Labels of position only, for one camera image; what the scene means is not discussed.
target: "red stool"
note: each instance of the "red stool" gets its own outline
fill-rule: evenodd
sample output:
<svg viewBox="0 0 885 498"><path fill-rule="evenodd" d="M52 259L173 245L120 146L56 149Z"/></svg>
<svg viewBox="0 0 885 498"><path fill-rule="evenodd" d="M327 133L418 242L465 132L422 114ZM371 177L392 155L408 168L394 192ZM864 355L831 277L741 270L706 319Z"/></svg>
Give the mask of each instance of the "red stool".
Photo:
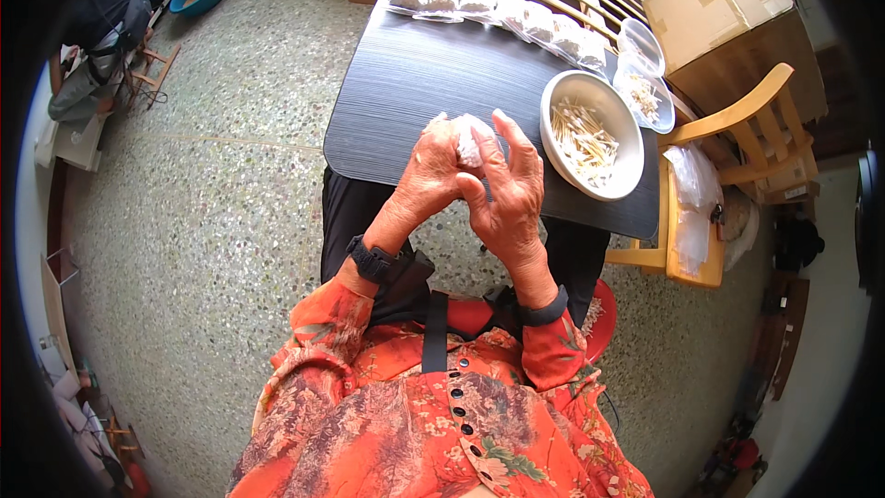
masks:
<svg viewBox="0 0 885 498"><path fill-rule="evenodd" d="M587 359L595 362L602 356L605 347L612 340L618 309L614 293L602 279L596 280L593 297L602 301L598 317L593 323L590 337L587 337ZM492 317L492 310L483 301L450 301L448 303L448 326L466 334L476 334Z"/></svg>

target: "bowl of cotton swabs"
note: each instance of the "bowl of cotton swabs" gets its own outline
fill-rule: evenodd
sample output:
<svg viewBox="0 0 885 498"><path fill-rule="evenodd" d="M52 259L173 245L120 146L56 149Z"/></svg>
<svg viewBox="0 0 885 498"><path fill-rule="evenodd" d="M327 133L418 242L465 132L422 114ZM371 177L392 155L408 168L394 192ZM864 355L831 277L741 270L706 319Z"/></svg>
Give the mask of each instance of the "bowl of cotton swabs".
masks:
<svg viewBox="0 0 885 498"><path fill-rule="evenodd" d="M600 201L632 193L643 174L643 136L630 108L586 71L564 71L547 83L541 141L559 175Z"/></svg>

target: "black wristband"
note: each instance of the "black wristband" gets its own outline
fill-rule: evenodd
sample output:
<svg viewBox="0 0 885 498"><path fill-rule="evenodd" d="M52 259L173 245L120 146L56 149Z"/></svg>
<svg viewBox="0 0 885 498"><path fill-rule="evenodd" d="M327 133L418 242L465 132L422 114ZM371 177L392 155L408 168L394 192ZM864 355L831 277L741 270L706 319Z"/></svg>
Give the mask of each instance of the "black wristband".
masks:
<svg viewBox="0 0 885 498"><path fill-rule="evenodd" d="M541 327L551 324L566 312L568 308L568 292L559 285L559 293L548 306L540 309L529 309L519 306L519 318L525 327Z"/></svg>

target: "white bowl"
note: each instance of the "white bowl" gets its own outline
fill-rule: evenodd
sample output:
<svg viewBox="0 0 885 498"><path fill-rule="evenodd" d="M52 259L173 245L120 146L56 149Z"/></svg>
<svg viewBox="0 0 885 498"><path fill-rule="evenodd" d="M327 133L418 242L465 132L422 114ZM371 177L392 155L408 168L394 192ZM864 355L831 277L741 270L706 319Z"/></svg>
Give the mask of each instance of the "white bowl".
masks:
<svg viewBox="0 0 885 498"><path fill-rule="evenodd" d="M550 105L559 104L566 96L577 98L579 104L594 108L603 129L618 141L612 176L601 186L592 186L568 167L559 141L553 136ZM547 159L559 175L584 194L600 201L616 201L632 193L643 174L643 136L630 108L607 81L586 71L564 71L547 83L541 95L541 141Z"/></svg>

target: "brown cardboard box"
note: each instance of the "brown cardboard box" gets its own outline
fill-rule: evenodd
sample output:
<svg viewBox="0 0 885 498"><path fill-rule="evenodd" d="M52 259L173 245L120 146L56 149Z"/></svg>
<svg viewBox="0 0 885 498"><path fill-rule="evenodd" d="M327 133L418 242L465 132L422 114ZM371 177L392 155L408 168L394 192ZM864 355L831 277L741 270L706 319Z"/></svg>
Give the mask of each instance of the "brown cardboard box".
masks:
<svg viewBox="0 0 885 498"><path fill-rule="evenodd" d="M793 202L813 201L818 196L820 196L820 184L817 181L805 181L804 183L793 185L789 189L765 193L762 203L791 204Z"/></svg>
<svg viewBox="0 0 885 498"><path fill-rule="evenodd" d="M707 115L735 103L779 62L802 122L826 114L812 43L792 0L645 0L667 81Z"/></svg>
<svg viewBox="0 0 885 498"><path fill-rule="evenodd" d="M818 164L814 161L814 154L809 150L804 156L794 160L783 170L765 179L756 181L759 196L765 196L774 191L790 189L798 184L811 181L818 175Z"/></svg>

